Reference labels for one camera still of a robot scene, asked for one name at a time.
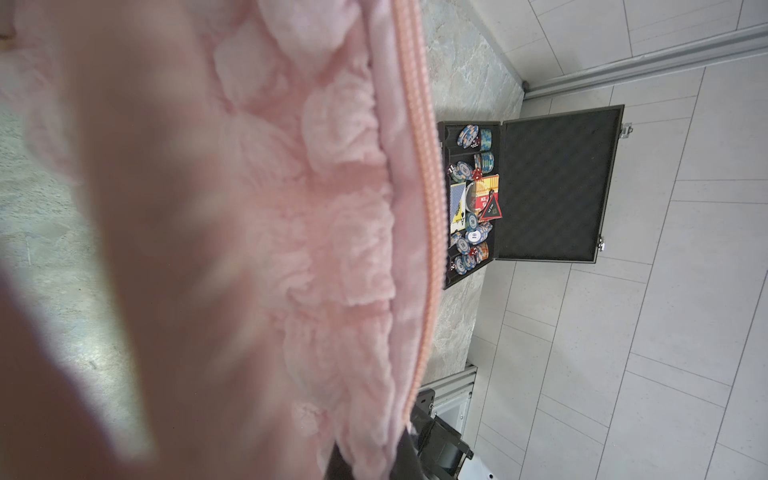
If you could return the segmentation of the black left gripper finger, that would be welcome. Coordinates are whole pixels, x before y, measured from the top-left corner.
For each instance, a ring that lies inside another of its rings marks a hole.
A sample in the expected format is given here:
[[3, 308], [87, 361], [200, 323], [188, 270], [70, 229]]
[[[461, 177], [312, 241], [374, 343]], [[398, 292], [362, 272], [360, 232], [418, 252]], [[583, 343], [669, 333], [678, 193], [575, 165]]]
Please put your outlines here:
[[414, 438], [405, 428], [399, 439], [387, 440], [383, 446], [372, 450], [351, 445], [333, 445], [324, 479], [425, 479], [414, 444]]

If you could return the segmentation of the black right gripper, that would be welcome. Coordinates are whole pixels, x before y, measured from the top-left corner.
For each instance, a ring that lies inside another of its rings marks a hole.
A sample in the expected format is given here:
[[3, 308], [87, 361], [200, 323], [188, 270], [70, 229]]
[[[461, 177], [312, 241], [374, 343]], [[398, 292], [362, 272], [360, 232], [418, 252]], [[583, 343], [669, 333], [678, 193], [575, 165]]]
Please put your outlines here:
[[465, 461], [471, 460], [474, 452], [456, 429], [433, 415], [434, 398], [432, 389], [418, 393], [410, 416], [411, 437], [426, 479], [458, 479]]

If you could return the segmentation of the pink fluffy handbag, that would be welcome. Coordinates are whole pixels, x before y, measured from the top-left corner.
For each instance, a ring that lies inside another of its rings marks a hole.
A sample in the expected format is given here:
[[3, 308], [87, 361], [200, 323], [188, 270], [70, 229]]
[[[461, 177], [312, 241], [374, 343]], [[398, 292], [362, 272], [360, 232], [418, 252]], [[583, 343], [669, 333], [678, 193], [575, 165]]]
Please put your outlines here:
[[5, 1], [1, 95], [98, 232], [150, 449], [1, 277], [5, 479], [324, 479], [411, 432], [447, 228], [415, 1]]

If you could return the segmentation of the black poker chip case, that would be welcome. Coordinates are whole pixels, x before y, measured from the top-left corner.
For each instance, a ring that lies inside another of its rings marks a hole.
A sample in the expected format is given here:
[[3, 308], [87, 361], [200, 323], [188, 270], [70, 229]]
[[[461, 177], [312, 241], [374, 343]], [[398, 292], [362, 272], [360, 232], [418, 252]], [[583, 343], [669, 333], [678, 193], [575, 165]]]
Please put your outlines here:
[[446, 286], [495, 260], [592, 264], [621, 105], [438, 125], [449, 199]]

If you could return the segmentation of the aluminium mounting rail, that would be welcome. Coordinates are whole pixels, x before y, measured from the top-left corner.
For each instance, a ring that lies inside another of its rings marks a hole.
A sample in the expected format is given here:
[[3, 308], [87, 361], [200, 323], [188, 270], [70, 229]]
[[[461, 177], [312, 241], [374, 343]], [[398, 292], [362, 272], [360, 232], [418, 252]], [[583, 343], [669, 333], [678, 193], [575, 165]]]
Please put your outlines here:
[[463, 435], [477, 379], [477, 367], [435, 380], [421, 387], [416, 406], [439, 417]]

